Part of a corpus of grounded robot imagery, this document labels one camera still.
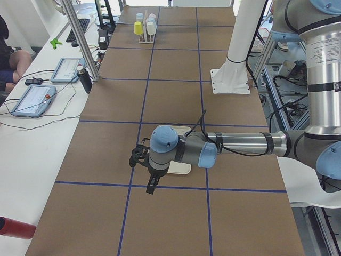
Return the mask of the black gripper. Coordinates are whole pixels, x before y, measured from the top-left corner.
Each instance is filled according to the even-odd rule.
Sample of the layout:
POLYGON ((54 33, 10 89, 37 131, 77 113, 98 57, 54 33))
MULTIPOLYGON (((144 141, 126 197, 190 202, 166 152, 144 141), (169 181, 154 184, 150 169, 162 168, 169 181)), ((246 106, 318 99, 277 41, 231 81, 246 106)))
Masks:
POLYGON ((148 171, 150 173, 150 179, 146 188, 146 192, 150 195, 153 195, 155 188, 158 185, 159 179, 167 174, 168 167, 162 170, 157 170, 152 166, 149 166, 148 171))

